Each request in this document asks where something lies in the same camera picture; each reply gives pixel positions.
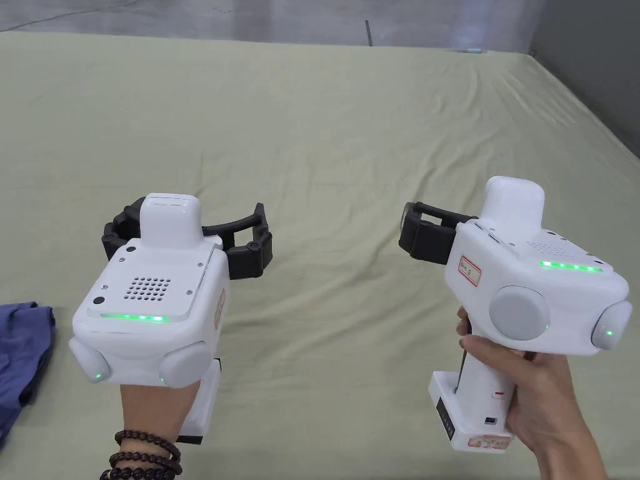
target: red-bordered label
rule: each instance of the red-bordered label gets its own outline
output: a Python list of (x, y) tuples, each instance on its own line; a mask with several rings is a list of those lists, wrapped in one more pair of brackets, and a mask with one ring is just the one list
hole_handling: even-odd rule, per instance
[(469, 438), (467, 445), (479, 449), (506, 450), (510, 443), (509, 436), (478, 435)]
[(224, 289), (222, 289), (222, 293), (220, 294), (220, 298), (218, 298), (218, 307), (216, 308), (216, 315), (213, 317), (213, 326), (215, 329), (218, 329), (220, 325), (220, 319), (222, 318), (222, 309), (225, 308), (225, 300), (227, 298), (227, 293)]
[(474, 287), (478, 286), (480, 283), (480, 277), (482, 276), (482, 270), (476, 266), (471, 260), (466, 258), (464, 255), (460, 257), (460, 262), (458, 263), (458, 271), (472, 284)]

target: handwritten label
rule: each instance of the handwritten label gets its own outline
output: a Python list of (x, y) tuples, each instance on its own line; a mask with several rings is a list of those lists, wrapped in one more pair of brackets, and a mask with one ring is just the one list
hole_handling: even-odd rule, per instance
[(506, 450), (511, 437), (497, 435), (478, 435), (469, 438), (468, 446), (479, 449)]
[(471, 260), (466, 258), (464, 255), (460, 257), (460, 263), (458, 263), (458, 271), (475, 287), (478, 286), (480, 282), (480, 276), (482, 275), (482, 270), (480, 270)]

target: floor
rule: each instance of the floor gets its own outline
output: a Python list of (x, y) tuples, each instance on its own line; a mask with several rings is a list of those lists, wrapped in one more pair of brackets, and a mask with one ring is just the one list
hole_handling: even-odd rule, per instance
[(0, 0), (0, 31), (527, 52), (545, 0)]

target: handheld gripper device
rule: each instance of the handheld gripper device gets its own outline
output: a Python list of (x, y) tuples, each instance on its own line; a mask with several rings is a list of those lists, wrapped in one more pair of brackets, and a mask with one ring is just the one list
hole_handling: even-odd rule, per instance
[[(543, 229), (544, 203), (537, 184), (494, 177), (479, 218), (406, 204), (399, 245), (415, 259), (446, 265), (445, 281), (474, 335), (525, 352), (611, 349), (632, 312), (627, 282), (611, 265)], [(513, 391), (510, 381), (466, 352), (460, 372), (434, 372), (429, 383), (451, 446), (460, 451), (507, 449)]]
[[(253, 229), (236, 246), (234, 234)], [(109, 263), (73, 318), (69, 347), (91, 382), (182, 388), (201, 380), (179, 442), (199, 444), (218, 388), (216, 345), (230, 280), (262, 275), (272, 258), (264, 206), (201, 227), (200, 201), (152, 193), (104, 227)]]

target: mattress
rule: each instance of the mattress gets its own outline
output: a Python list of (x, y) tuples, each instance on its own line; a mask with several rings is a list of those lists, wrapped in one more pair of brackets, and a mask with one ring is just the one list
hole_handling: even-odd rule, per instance
[[(407, 201), (477, 214), (491, 176), (533, 180), (545, 227), (640, 305), (640, 161), (528, 56), (5, 33), (0, 109), (0, 303), (50, 305), (60, 327), (2, 478), (108, 467), (119, 391), (89, 384), (67, 341), (104, 224), (149, 192), (196, 195), (207, 225), (263, 202), (273, 232), (264, 276), (232, 285), (188, 479), (538, 476), (522, 444), (449, 447), (427, 385), (460, 365), (458, 304), (441, 266), (397, 245)], [(571, 360), (616, 478), (640, 477), (638, 342), (635, 315), (614, 351)]]

